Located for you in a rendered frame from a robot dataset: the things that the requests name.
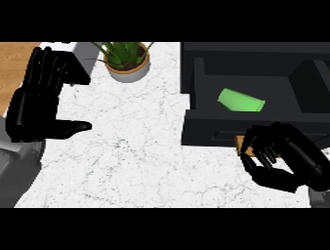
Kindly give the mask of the green cup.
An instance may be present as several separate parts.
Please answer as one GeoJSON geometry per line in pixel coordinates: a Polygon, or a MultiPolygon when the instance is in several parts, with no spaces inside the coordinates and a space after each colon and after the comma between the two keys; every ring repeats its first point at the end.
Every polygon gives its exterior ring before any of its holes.
{"type": "Polygon", "coordinates": [[[229,88],[220,93],[218,102],[230,111],[260,112],[265,105],[264,100],[229,88]]]}

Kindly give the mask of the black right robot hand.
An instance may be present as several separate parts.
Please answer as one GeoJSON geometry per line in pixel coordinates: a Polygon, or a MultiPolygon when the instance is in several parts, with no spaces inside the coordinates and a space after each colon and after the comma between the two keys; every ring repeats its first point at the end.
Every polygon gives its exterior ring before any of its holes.
{"type": "Polygon", "coordinates": [[[330,160],[292,124],[254,125],[240,148],[252,181],[263,187],[296,192],[301,186],[330,189],[330,160]]]}

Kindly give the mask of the green plant in pale pot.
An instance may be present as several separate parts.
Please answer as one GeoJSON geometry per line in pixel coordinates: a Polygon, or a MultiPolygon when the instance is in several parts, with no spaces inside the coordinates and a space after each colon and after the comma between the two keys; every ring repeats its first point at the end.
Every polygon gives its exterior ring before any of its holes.
{"type": "Polygon", "coordinates": [[[121,83],[134,83],[143,79],[151,71],[151,49],[155,43],[143,42],[93,42],[103,59],[111,77],[121,83]]]}

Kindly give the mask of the grey appliance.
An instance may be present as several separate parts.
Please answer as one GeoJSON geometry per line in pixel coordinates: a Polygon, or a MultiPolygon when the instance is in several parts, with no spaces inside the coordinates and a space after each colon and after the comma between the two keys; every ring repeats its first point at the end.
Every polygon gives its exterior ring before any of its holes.
{"type": "Polygon", "coordinates": [[[69,59],[65,70],[65,83],[71,85],[89,85],[92,73],[99,58],[99,48],[92,42],[41,42],[39,47],[50,47],[61,51],[69,59]]]}

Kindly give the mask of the dark grey drawer front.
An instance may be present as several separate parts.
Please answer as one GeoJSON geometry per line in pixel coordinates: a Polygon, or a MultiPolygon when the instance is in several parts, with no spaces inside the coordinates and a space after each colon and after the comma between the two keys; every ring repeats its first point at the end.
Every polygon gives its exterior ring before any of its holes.
{"type": "Polygon", "coordinates": [[[321,149],[330,147],[330,113],[267,114],[226,110],[186,111],[181,144],[235,147],[235,138],[254,125],[270,126],[276,121],[293,124],[321,149]]]}

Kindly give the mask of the dark grey open drawer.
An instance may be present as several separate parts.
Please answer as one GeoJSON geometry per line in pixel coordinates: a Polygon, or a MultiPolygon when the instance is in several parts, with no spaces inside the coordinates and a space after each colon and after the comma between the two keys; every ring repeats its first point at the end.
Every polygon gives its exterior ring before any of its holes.
{"type": "Polygon", "coordinates": [[[181,93],[195,96],[195,59],[205,74],[289,81],[302,112],[330,113],[330,42],[184,42],[181,93]]]}

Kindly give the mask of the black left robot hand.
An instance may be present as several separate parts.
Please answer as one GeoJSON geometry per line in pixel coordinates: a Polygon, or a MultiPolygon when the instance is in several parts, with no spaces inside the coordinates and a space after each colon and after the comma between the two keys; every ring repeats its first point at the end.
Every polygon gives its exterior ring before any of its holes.
{"type": "Polygon", "coordinates": [[[56,118],[64,85],[90,83],[90,74],[72,52],[53,51],[50,47],[33,49],[24,84],[15,91],[6,116],[13,143],[65,140],[93,129],[87,121],[56,118]]]}

